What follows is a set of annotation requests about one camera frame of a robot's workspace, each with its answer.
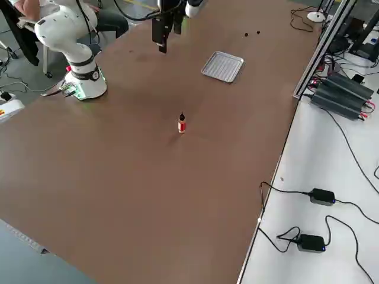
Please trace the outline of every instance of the table surface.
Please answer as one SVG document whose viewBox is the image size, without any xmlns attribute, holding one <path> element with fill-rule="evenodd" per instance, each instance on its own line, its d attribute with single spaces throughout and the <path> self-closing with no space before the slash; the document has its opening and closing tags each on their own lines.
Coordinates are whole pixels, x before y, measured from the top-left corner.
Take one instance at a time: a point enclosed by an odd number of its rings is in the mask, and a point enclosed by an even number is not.
<svg viewBox="0 0 379 284">
<path fill-rule="evenodd" d="M 356 72 L 379 72 L 379 67 L 370 69 L 355 65 L 372 66 L 368 60 L 348 53 L 345 57 L 346 60 L 338 63 L 344 63 L 342 66 L 350 78 Z M 378 80 L 379 74 L 366 76 L 365 86 L 376 91 Z M 372 100 L 379 104 L 377 93 Z M 379 113 L 375 111 L 365 122 L 333 116 L 344 129 L 364 172 L 379 188 L 379 180 L 373 175 L 379 165 Z M 297 108 L 273 185 L 285 191 L 308 192 L 313 188 L 333 191 L 337 199 L 358 204 L 366 215 L 379 221 L 379 195 L 359 171 L 331 117 L 310 105 L 308 98 L 303 98 Z M 352 205 L 315 205 L 304 195 L 271 191 L 261 228 L 281 249 L 285 249 L 287 242 L 275 239 L 276 235 L 293 226 L 299 226 L 305 234 L 320 235 L 327 242 L 327 215 L 353 228 L 359 241 L 358 260 L 373 281 L 379 282 L 379 226 L 365 219 Z M 322 254 L 301 252 L 295 245 L 282 254 L 261 232 L 256 233 L 241 283 L 370 283 L 355 262 L 355 241 L 349 228 L 334 220 L 329 220 L 329 224 L 332 242 Z"/>
<path fill-rule="evenodd" d="M 298 7 L 210 1 L 168 54 L 132 29 L 98 57 L 104 96 L 0 126 L 0 218 L 99 283 L 235 283 L 317 41 Z M 231 85 L 201 74 L 216 50 L 245 59 Z"/>
</svg>

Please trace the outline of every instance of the power adapter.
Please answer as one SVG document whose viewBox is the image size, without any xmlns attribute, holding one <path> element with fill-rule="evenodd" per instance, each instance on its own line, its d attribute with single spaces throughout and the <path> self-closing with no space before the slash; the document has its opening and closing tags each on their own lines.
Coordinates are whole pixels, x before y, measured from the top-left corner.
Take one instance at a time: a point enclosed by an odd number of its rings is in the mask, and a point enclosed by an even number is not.
<svg viewBox="0 0 379 284">
<path fill-rule="evenodd" d="M 323 189 L 314 188 L 308 193 L 308 195 L 310 197 L 310 202 L 315 204 L 332 206 L 336 203 L 336 198 L 332 191 L 324 191 Z"/>
<path fill-rule="evenodd" d="M 296 240 L 296 243 L 300 251 L 309 253 L 323 253 L 325 251 L 324 238 L 319 235 L 301 234 Z"/>
</svg>

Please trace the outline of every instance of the floor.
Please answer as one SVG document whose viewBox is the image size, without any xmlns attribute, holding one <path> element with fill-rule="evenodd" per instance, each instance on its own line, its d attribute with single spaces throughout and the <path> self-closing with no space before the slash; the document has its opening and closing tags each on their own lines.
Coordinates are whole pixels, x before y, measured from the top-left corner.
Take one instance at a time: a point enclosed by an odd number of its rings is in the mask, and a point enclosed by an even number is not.
<svg viewBox="0 0 379 284">
<path fill-rule="evenodd" d="M 307 4 L 310 0 L 295 0 Z M 123 10 L 130 15 L 140 16 L 150 11 L 150 7 L 155 7 L 154 0 L 143 0 L 144 7 L 126 3 L 121 0 L 118 2 L 122 5 Z M 114 9 L 112 0 L 103 0 L 104 8 Z M 8 26 L 0 15 L 0 40 L 10 46 L 13 50 L 17 50 L 18 45 L 11 33 L 1 33 L 6 31 Z M 101 38 L 102 45 L 114 40 L 114 35 L 106 33 Z M 19 59 L 12 60 L 8 66 L 8 76 L 14 78 L 22 78 L 31 89 L 42 90 L 58 82 L 65 74 L 65 58 L 61 54 L 51 53 L 49 60 L 49 71 L 52 72 L 53 78 L 48 79 L 42 73 L 42 66 L 34 67 L 23 57 L 20 51 L 16 51 Z M 6 52 L 0 50 L 0 59 L 5 61 Z M 20 81 L 19 79 L 11 79 L 5 75 L 0 77 L 0 88 L 3 85 Z M 24 104 L 30 104 L 35 101 L 40 92 L 32 92 L 27 90 L 20 84 L 3 87 L 3 90 L 14 91 Z M 0 223 L 0 282 L 2 284 L 67 284 L 67 283 L 94 283 L 93 280 L 87 278 L 83 273 L 76 270 L 60 258 L 52 255 L 39 255 L 31 248 L 17 240 L 12 236 L 5 226 Z"/>
</svg>

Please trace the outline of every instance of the cable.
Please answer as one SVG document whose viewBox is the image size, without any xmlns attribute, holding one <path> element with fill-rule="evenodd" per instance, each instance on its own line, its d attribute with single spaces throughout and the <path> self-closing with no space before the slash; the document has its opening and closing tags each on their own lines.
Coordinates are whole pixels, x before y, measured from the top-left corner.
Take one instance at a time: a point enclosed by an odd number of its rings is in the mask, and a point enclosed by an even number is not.
<svg viewBox="0 0 379 284">
<path fill-rule="evenodd" d="M 5 30 L 5 31 L 0 31 L 0 34 L 5 34 L 5 33 L 9 32 L 9 31 L 11 31 L 11 29 Z"/>
<path fill-rule="evenodd" d="M 288 234 L 290 231 L 292 231 L 293 229 L 298 229 L 298 233 L 295 237 L 293 237 L 292 239 L 288 239 L 288 238 L 283 238 L 284 235 Z M 278 248 L 276 246 L 276 244 L 274 244 L 274 242 L 270 239 L 270 237 L 264 232 L 264 230 L 262 230 L 260 227 L 258 227 L 258 231 L 260 231 L 266 238 L 267 240 L 269 240 L 269 242 L 277 249 L 278 252 L 280 253 L 286 253 L 288 251 L 288 248 L 290 247 L 290 244 L 291 243 L 296 243 L 296 239 L 298 239 L 299 235 L 300 235 L 300 228 L 299 227 L 292 227 L 290 228 L 287 232 L 283 233 L 283 234 L 280 234 L 277 236 L 277 238 L 279 238 L 280 240 L 286 240 L 288 241 L 288 245 L 287 247 L 285 248 L 285 250 L 280 250 L 280 248 Z"/>
<path fill-rule="evenodd" d="M 353 151 L 353 149 L 352 149 L 351 146 L 350 146 L 350 142 L 349 142 L 349 140 L 348 140 L 348 138 L 347 138 L 345 132 L 343 131 L 341 125 L 339 125 L 339 123 L 337 122 L 337 120 L 334 118 L 334 116 L 333 116 L 329 111 L 327 111 L 327 110 L 324 109 L 324 108 L 321 108 L 321 109 L 324 110 L 324 111 L 326 111 L 327 114 L 329 114 L 329 116 L 333 119 L 334 123 L 335 123 L 335 124 L 337 125 L 337 127 L 340 129 L 340 131 L 341 131 L 341 133 L 342 133 L 342 135 L 343 135 L 343 137 L 344 137 L 344 139 L 345 139 L 345 141 L 346 141 L 346 144 L 348 145 L 348 148 L 349 148 L 349 150 L 350 150 L 350 153 L 352 154 L 352 157 L 353 157 L 354 160 L 355 160 L 356 165 L 359 167 L 359 169 L 360 169 L 362 175 L 366 178 L 367 182 L 368 182 L 368 183 L 371 185 L 371 187 L 372 187 L 372 188 L 373 188 L 373 189 L 379 194 L 378 189 L 377 189 L 377 188 L 375 187 L 375 185 L 370 181 L 370 179 L 368 178 L 368 176 L 366 175 L 366 173 L 363 171 L 363 169 L 362 169 L 360 163 L 358 162 L 358 159 L 356 158 L 356 156 L 355 156 L 355 154 L 354 154 L 354 151 Z"/>
<path fill-rule="evenodd" d="M 78 5 L 78 7 L 79 7 L 79 10 L 81 10 L 81 13 L 82 13 L 82 15 L 83 15 L 83 17 L 84 17 L 84 21 L 85 21 L 85 24 L 86 24 L 86 26 L 87 26 L 88 35 L 89 35 L 89 44 L 91 44 L 91 43 L 92 43 L 92 37 L 91 37 L 91 29 L 89 28 L 89 25 L 88 25 L 89 18 L 88 18 L 87 15 L 84 13 L 84 11 L 83 11 L 83 7 L 82 7 L 80 1 L 79 1 L 79 0 L 75 0 L 75 1 L 76 1 L 77 5 Z"/>
<path fill-rule="evenodd" d="M 364 114 L 372 114 L 374 111 L 375 111 L 375 105 L 373 105 L 372 107 L 367 105 L 369 104 L 369 102 L 367 102 L 366 104 L 364 104 L 363 106 L 370 109 L 371 111 L 362 111 Z"/>
<path fill-rule="evenodd" d="M 374 74 L 379 74 L 379 72 L 374 72 L 374 73 L 369 73 L 369 74 L 362 74 L 362 73 L 359 73 L 358 71 L 354 70 L 354 69 L 349 69 L 349 68 L 342 68 L 341 69 L 343 70 L 351 70 L 351 71 L 354 71 L 354 72 L 357 72 L 357 74 L 361 75 L 361 76 L 369 76 L 369 75 L 374 75 Z"/>
<path fill-rule="evenodd" d="M 327 222 L 327 219 L 328 218 L 331 218 L 331 219 L 334 219 L 335 221 L 337 222 L 340 222 L 341 224 L 345 225 L 346 227 L 348 227 L 351 232 L 353 233 L 354 235 L 354 239 L 355 239 L 355 245 L 356 245 L 356 250 L 355 250 L 355 261 L 357 263 L 357 265 L 362 269 L 362 271 L 366 274 L 366 276 L 369 278 L 370 282 L 372 284 L 375 284 L 373 279 L 371 278 L 371 276 L 367 273 L 367 271 L 363 268 L 363 266 L 359 263 L 359 260 L 358 260 L 358 251 L 359 251 L 359 245 L 358 245 L 358 239 L 356 237 L 356 234 L 354 232 L 354 230 L 348 225 L 346 224 L 345 222 L 342 222 L 341 220 L 333 217 L 333 216 L 330 216 L 330 215 L 327 215 L 325 216 L 325 223 L 326 223 L 326 226 L 327 226 L 327 230 L 329 232 L 329 241 L 325 244 L 325 246 L 328 246 L 330 245 L 330 242 L 332 241 L 332 231 L 330 230 L 330 226 L 329 226 L 329 223 Z"/>
<path fill-rule="evenodd" d="M 378 176 L 378 170 L 379 170 L 379 166 L 377 166 L 377 168 L 374 170 L 374 176 L 379 179 L 379 176 Z"/>
<path fill-rule="evenodd" d="M 262 185 L 267 185 L 267 186 L 270 187 L 270 189 L 273 189 L 275 191 L 282 192 L 282 193 L 298 193 L 298 194 L 303 194 L 303 195 L 309 195 L 308 192 L 304 192 L 304 191 L 282 191 L 280 189 L 277 189 L 277 188 L 273 187 L 268 182 L 261 182 L 261 184 L 259 185 L 259 189 L 261 190 L 261 202 L 262 202 L 262 209 L 263 210 L 265 210 L 266 208 L 265 208 L 265 201 L 264 201 L 264 195 L 263 195 Z"/>
<path fill-rule="evenodd" d="M 369 221 L 379 225 L 379 222 L 378 221 L 375 221 L 373 219 L 371 219 L 370 217 L 368 217 L 366 214 L 364 214 L 363 210 L 361 209 L 361 207 L 359 207 L 357 204 L 353 203 L 353 202 L 346 202 L 346 201 L 341 201 L 341 200 L 338 200 L 336 199 L 336 202 L 339 202 L 339 203 L 342 203 L 342 204 L 350 204 L 350 205 L 353 205 L 355 207 L 358 208 L 358 210 L 362 213 L 362 215 Z"/>
<path fill-rule="evenodd" d="M 309 94 L 309 93 L 303 93 L 303 94 L 301 95 L 300 99 L 301 99 L 303 96 L 306 96 L 306 97 L 308 97 L 308 98 L 310 98 L 310 99 L 313 98 L 313 95 L 311 95 L 311 94 Z"/>
<path fill-rule="evenodd" d="M 343 72 L 343 74 L 345 74 L 345 76 L 346 76 L 347 78 L 351 79 L 351 78 L 349 77 L 349 75 L 346 74 L 345 70 L 344 70 L 342 67 L 341 67 L 341 71 Z"/>
<path fill-rule="evenodd" d="M 292 28 L 294 28 L 295 30 L 298 30 L 298 31 L 306 31 L 307 33 L 312 33 L 313 32 L 313 27 L 310 24 L 304 22 L 304 18 L 302 16 L 296 15 L 296 12 L 312 12 L 312 11 L 307 10 L 309 8 L 315 8 L 315 7 L 308 6 L 308 7 L 303 8 L 303 9 L 292 9 L 291 10 L 291 22 L 290 22 L 290 25 L 291 25 Z M 309 27 L 310 30 L 308 30 L 306 28 L 297 28 L 297 27 L 293 26 L 293 21 L 295 20 L 295 17 L 301 18 L 301 21 L 303 22 L 303 24 L 306 25 L 307 27 Z"/>
<path fill-rule="evenodd" d="M 52 87 L 55 87 L 59 82 L 55 83 L 54 85 L 50 86 L 50 87 L 47 87 L 46 89 L 43 89 L 43 90 L 33 90 L 31 88 L 29 88 L 28 84 L 25 83 L 25 82 L 13 82 L 13 83 L 9 83 L 9 84 L 5 84 L 5 85 L 2 85 L 0 86 L 0 88 L 3 88 L 3 87 L 7 87 L 7 86 L 11 86 L 11 85 L 14 85 L 14 84 L 22 84 L 24 85 L 25 88 L 27 88 L 29 91 L 32 91 L 32 92 L 44 92 L 44 91 L 47 91 L 49 89 L 51 89 Z"/>
<path fill-rule="evenodd" d="M 340 63 L 340 65 L 353 65 L 353 66 L 365 68 L 365 69 L 371 69 L 371 68 L 375 68 L 378 66 L 378 61 L 375 61 L 375 63 L 371 66 L 366 66 L 366 65 L 359 65 L 359 64 L 352 63 L 347 59 L 344 59 L 344 60 L 348 61 L 348 63 L 342 62 L 342 63 Z"/>
<path fill-rule="evenodd" d="M 153 12 L 150 12 L 148 13 L 146 16 L 142 17 L 142 18 L 135 18 L 135 17 L 132 17 L 132 16 L 129 16 L 127 14 L 124 13 L 124 11 L 120 8 L 120 6 L 118 5 L 117 1 L 116 0 L 113 0 L 114 2 L 114 5 L 117 7 L 117 9 L 120 11 L 120 13 L 127 19 L 129 20 L 132 20 L 132 21 L 146 21 L 146 20 L 151 20 L 153 18 L 156 18 L 158 16 L 162 16 L 162 15 L 165 15 L 165 14 L 169 14 L 171 12 L 174 12 L 176 9 L 178 9 L 183 3 L 184 3 L 184 0 L 179 0 L 179 3 L 177 4 L 177 6 L 171 8 L 171 9 L 168 9 L 167 11 L 164 11 L 164 12 L 157 12 L 154 14 L 154 11 Z"/>
</svg>

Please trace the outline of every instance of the metal tray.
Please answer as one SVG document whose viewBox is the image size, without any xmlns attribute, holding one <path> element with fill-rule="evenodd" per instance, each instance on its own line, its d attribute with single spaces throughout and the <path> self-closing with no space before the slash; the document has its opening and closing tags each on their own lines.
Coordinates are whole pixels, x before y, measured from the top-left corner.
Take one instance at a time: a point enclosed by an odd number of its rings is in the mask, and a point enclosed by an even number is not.
<svg viewBox="0 0 379 284">
<path fill-rule="evenodd" d="M 216 51 L 204 65 L 201 73 L 227 83 L 232 83 L 243 62 L 244 60 L 240 57 Z"/>
</svg>

